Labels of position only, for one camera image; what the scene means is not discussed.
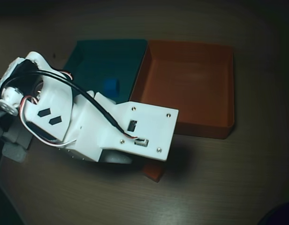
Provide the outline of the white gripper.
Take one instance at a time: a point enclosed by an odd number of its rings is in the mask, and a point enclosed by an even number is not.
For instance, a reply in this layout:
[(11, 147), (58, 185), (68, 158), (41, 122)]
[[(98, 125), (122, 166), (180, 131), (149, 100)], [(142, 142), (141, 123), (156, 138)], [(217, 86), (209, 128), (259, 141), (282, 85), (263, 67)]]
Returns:
[(86, 161), (131, 164), (132, 158), (116, 151), (118, 130), (81, 94), (74, 98), (65, 141), (75, 142), (65, 148), (74, 158)]

